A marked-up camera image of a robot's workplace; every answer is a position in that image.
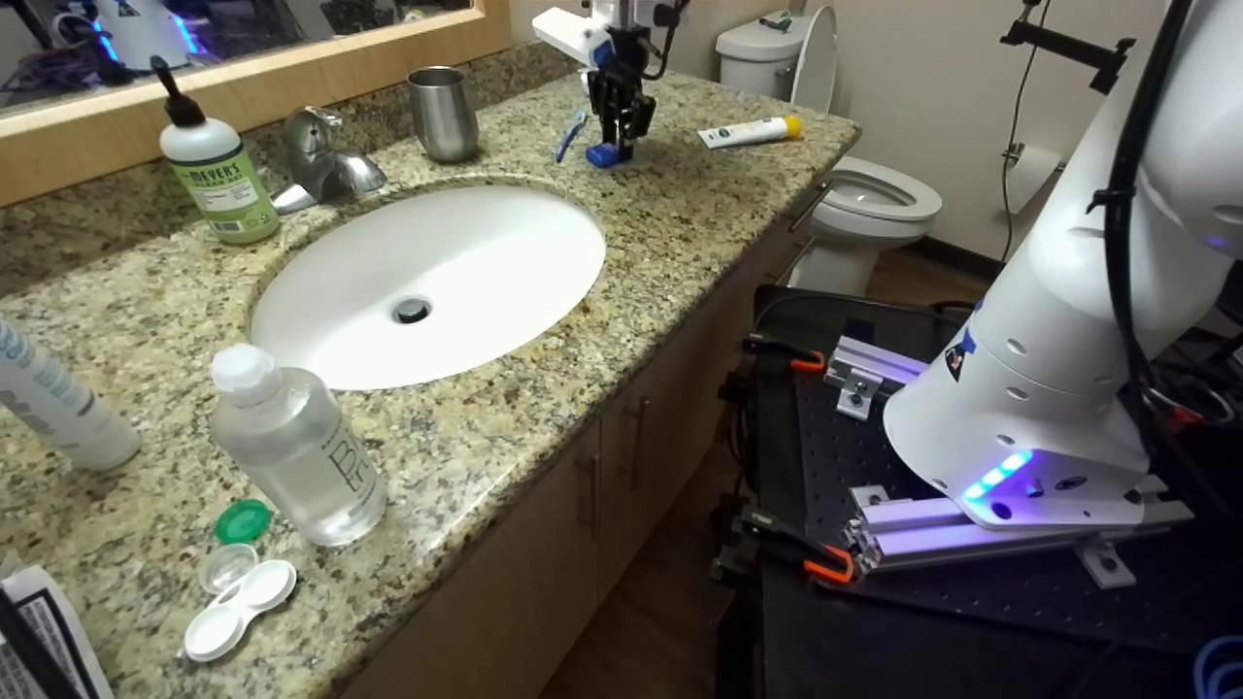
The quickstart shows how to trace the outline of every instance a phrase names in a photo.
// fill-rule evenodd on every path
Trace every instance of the vanity cabinet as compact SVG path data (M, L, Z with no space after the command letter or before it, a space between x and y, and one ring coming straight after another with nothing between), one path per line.
M347 697L541 697L691 483L720 429L720 386L751 332L755 288L791 258L791 216L778 216Z

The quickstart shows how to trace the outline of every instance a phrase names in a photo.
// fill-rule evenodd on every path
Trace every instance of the floor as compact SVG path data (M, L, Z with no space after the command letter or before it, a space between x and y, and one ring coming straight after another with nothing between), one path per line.
M940 303L978 301L983 279L921 251L891 251L871 301ZM579 638L544 699L706 699L713 675L713 620L732 593L706 580L713 556L711 509L734 491L734 459L711 446L689 495L663 516L594 627Z

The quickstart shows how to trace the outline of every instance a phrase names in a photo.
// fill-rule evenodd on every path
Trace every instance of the cup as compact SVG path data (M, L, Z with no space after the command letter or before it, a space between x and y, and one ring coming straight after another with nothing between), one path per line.
M476 157L476 119L465 103L465 77L453 68L427 68L412 74L414 135L436 165L463 165Z

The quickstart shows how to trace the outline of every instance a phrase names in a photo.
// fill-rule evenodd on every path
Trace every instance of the faucet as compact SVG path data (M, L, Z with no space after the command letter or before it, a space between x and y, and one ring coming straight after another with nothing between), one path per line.
M334 128L343 128L343 118L311 104L284 119L294 183L274 193L272 206L281 215L308 211L338 193L366 198L388 183L366 157L343 157L330 141Z

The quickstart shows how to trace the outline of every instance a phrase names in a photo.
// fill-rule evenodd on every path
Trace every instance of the toothpaste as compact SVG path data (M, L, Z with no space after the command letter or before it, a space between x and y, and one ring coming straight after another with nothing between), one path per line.
M796 141L796 135L805 135L799 118L768 118L768 119L720 123L700 131L706 149L772 143L772 141Z

